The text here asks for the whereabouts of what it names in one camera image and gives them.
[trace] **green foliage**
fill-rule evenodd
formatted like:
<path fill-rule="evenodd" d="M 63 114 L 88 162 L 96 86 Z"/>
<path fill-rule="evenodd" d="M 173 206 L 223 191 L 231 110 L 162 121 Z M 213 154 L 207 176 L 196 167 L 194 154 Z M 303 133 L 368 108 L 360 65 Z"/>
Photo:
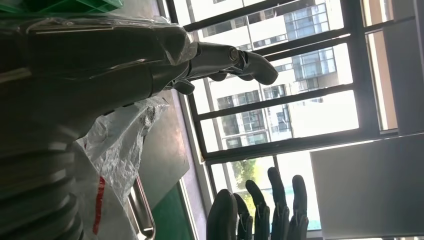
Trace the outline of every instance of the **green foliage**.
<path fill-rule="evenodd" d="M 244 189 L 247 180 L 255 181 L 255 163 L 256 159 L 233 162 L 235 181 L 238 189 Z"/>

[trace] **plastic bag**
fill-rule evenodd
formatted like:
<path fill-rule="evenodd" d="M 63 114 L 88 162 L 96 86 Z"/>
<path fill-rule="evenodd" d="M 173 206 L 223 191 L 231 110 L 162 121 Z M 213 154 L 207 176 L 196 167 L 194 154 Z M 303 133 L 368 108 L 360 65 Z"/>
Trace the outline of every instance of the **plastic bag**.
<path fill-rule="evenodd" d="M 140 167 L 143 137 L 167 106 L 163 98 L 152 97 L 118 108 L 98 117 L 77 140 L 89 160 L 76 156 L 74 174 L 79 213 L 90 239 L 137 239 L 126 200 Z"/>
<path fill-rule="evenodd" d="M 177 24 L 112 14 L 0 16 L 0 80 L 95 77 L 138 64 L 179 65 L 197 54 Z"/>

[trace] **metal handle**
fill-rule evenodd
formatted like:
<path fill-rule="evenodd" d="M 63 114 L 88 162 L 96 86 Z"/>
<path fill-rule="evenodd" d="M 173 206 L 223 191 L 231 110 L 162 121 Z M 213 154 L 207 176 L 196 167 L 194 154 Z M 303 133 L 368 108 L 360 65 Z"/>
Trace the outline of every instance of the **metal handle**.
<path fill-rule="evenodd" d="M 145 239 L 154 240 L 156 234 L 155 221 L 153 220 L 152 212 L 138 175 L 132 188 L 134 193 L 129 195 L 129 204 L 134 213 L 135 221 L 137 222 L 141 234 L 145 236 Z"/>

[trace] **robotic hand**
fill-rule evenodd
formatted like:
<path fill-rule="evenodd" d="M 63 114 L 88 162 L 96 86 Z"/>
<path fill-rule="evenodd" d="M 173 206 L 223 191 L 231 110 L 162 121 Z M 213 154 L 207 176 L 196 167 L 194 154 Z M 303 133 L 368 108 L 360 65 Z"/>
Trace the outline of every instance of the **robotic hand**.
<path fill-rule="evenodd" d="M 286 194 L 275 167 L 268 170 L 272 186 L 275 210 L 272 217 L 270 235 L 270 208 L 267 206 L 261 190 L 252 180 L 246 181 L 246 189 L 256 206 L 254 216 L 255 240 L 305 240 L 308 229 L 307 193 L 305 182 L 300 175 L 292 179 L 294 201 L 293 216 L 289 221 L 289 208 Z M 239 217 L 236 236 L 237 216 Z M 207 240 L 252 240 L 253 218 L 243 199 L 236 193 L 223 189 L 217 194 L 206 224 Z"/>

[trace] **white panel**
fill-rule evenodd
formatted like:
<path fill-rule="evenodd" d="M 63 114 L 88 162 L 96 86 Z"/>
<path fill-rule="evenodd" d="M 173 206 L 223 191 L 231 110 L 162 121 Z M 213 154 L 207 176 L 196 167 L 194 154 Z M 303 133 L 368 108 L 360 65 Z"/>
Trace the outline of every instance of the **white panel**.
<path fill-rule="evenodd" d="M 324 239 L 424 235 L 424 134 L 311 152 Z"/>

